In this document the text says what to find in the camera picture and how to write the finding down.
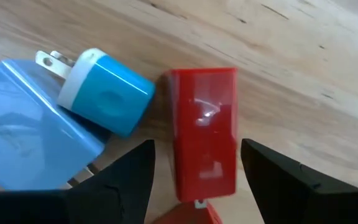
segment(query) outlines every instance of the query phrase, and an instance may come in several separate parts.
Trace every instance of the red object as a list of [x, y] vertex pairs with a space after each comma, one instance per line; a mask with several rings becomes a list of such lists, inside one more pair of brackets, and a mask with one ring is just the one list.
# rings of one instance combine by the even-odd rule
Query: red object
[[177, 197], [181, 202], [236, 191], [235, 68], [167, 73], [172, 97]]
[[154, 224], [222, 224], [211, 204], [206, 208], [197, 209], [194, 203], [188, 202], [176, 206], [173, 210], [160, 217]]

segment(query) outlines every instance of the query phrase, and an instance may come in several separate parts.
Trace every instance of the wood grain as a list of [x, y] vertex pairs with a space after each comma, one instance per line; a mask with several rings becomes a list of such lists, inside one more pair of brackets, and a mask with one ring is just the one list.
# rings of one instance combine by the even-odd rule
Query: wood grain
[[[130, 139], [112, 137], [102, 169], [156, 139], [147, 223], [177, 200], [165, 85], [170, 68], [239, 68], [239, 140], [252, 138], [358, 186], [358, 8], [325, 0], [0, 0], [0, 60], [99, 47], [157, 83]], [[212, 200], [224, 223], [263, 223], [238, 163], [237, 193]]]

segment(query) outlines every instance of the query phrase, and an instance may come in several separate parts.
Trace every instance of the wooden surface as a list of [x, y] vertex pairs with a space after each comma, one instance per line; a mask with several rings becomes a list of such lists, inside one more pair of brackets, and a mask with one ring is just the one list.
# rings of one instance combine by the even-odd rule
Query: wooden surface
[[[0, 60], [99, 47], [158, 90], [130, 139], [112, 137], [99, 168], [143, 139], [157, 144], [147, 222], [177, 200], [169, 68], [237, 66], [239, 135], [358, 186], [358, 1], [0, 0]], [[224, 223], [263, 223], [238, 163], [237, 193], [212, 200]]]

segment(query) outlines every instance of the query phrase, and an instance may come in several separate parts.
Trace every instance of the wooden table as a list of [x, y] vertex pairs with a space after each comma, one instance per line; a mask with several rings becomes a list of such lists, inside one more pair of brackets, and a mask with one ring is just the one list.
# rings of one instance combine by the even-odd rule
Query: wooden table
[[[98, 47], [156, 81], [130, 139], [112, 137], [106, 167], [156, 139], [147, 222], [177, 200], [167, 157], [163, 85], [169, 68], [239, 68], [239, 135], [358, 186], [358, 1], [0, 0], [0, 60]], [[238, 163], [237, 193], [212, 200], [224, 223], [263, 223]]]

